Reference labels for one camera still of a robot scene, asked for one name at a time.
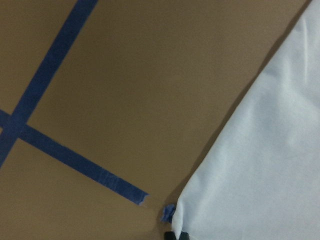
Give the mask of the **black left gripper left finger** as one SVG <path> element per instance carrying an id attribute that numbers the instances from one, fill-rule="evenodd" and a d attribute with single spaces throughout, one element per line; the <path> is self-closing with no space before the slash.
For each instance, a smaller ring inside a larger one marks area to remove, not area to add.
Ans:
<path id="1" fill-rule="evenodd" d="M 163 235 L 164 240 L 177 240 L 173 231 L 166 231 Z"/>

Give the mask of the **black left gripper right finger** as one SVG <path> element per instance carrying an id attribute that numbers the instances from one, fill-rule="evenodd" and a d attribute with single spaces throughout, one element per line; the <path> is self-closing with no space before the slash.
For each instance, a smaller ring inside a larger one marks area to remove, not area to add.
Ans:
<path id="1" fill-rule="evenodd" d="M 178 240 L 190 240 L 190 236 L 187 232 L 181 232 Z"/>

